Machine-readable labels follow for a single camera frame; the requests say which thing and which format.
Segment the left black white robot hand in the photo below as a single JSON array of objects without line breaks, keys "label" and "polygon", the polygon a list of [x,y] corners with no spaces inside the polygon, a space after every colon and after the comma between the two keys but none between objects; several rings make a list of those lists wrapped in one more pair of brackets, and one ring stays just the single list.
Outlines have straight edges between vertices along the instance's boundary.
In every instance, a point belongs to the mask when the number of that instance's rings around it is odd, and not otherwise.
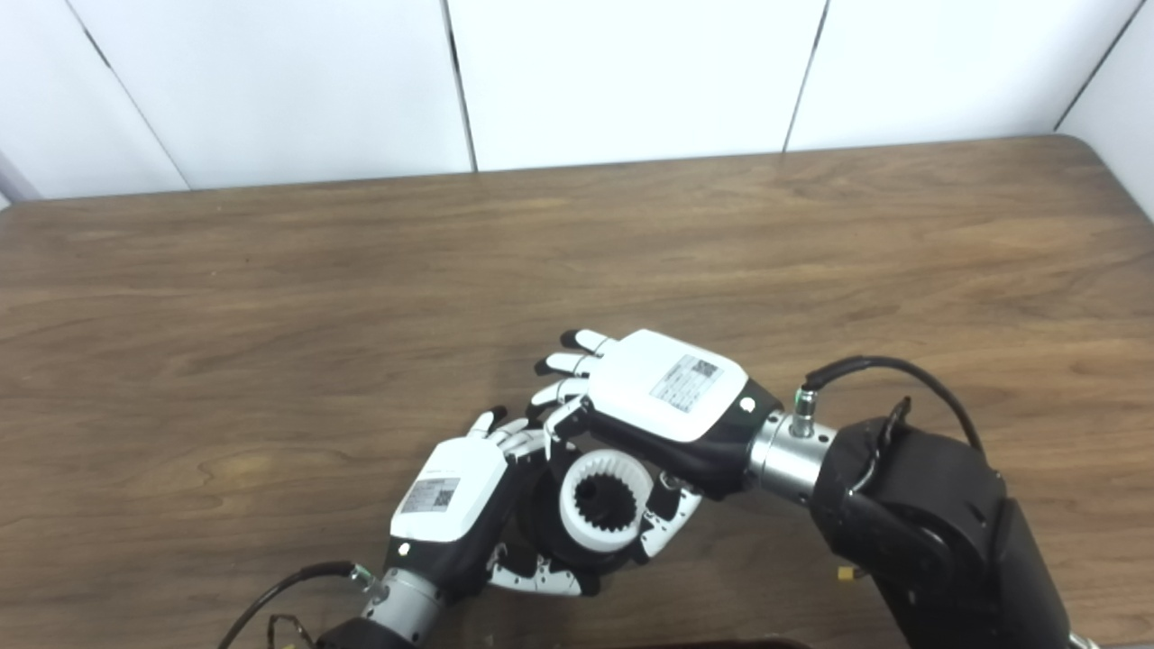
[{"label": "left black white robot hand", "polygon": [[390,521],[385,570],[425,580],[449,603],[490,584],[590,599],[600,591],[595,576],[503,545],[507,522],[547,469],[553,443],[544,425],[505,415],[494,406],[433,449]]}]

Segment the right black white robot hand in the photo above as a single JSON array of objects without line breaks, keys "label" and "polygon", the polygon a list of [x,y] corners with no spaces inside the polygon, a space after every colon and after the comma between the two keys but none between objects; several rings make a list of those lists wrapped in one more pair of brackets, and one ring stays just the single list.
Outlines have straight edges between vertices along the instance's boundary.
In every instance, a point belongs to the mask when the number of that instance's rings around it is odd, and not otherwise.
[{"label": "right black white robot hand", "polygon": [[649,498],[632,546],[640,564],[664,550],[702,498],[750,488],[754,440],[782,402],[737,361],[647,329],[623,338],[576,329],[560,341],[561,352],[535,363],[535,374],[557,380],[532,395],[530,418],[556,441],[589,433],[674,480]]}]

